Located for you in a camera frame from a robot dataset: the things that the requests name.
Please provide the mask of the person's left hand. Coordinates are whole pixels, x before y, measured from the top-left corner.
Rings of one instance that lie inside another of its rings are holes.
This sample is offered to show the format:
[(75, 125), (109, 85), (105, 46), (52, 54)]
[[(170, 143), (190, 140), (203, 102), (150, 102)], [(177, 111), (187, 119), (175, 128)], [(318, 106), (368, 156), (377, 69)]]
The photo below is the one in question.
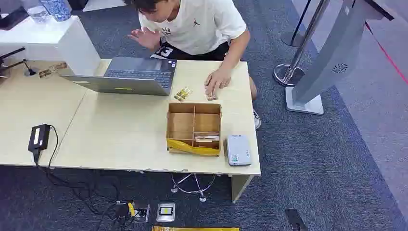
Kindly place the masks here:
[(231, 81), (231, 73), (231, 69), (222, 67), (212, 72), (204, 82), (206, 96), (214, 97), (219, 89), (225, 88)]

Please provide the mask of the person's right hand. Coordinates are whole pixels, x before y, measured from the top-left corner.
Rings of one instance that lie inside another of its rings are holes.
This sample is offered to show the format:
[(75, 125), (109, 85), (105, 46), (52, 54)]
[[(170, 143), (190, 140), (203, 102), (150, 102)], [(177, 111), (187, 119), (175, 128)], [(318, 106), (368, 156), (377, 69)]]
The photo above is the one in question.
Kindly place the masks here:
[(149, 28), (143, 27), (132, 30), (127, 37), (151, 51), (156, 51), (160, 48), (161, 33), (158, 30), (151, 31)]

